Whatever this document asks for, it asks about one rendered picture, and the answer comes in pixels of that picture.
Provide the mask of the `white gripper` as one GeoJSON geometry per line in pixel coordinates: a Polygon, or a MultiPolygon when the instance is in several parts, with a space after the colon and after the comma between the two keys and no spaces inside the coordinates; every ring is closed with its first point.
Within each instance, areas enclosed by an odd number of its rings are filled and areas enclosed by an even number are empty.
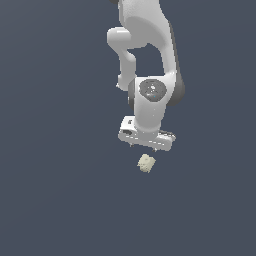
{"type": "Polygon", "coordinates": [[[118,138],[130,144],[151,147],[153,152],[158,150],[169,151],[172,143],[176,140],[176,136],[172,132],[159,130],[154,134],[145,134],[135,126],[134,116],[125,116],[120,126],[118,138]]]}

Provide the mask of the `small beige block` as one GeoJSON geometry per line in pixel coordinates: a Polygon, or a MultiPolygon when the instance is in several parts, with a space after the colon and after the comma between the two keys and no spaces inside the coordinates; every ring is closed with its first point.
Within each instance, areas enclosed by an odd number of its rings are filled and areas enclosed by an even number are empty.
{"type": "Polygon", "coordinates": [[[156,160],[153,157],[150,157],[148,154],[143,154],[140,157],[137,166],[142,172],[149,173],[155,162],[156,160]]]}

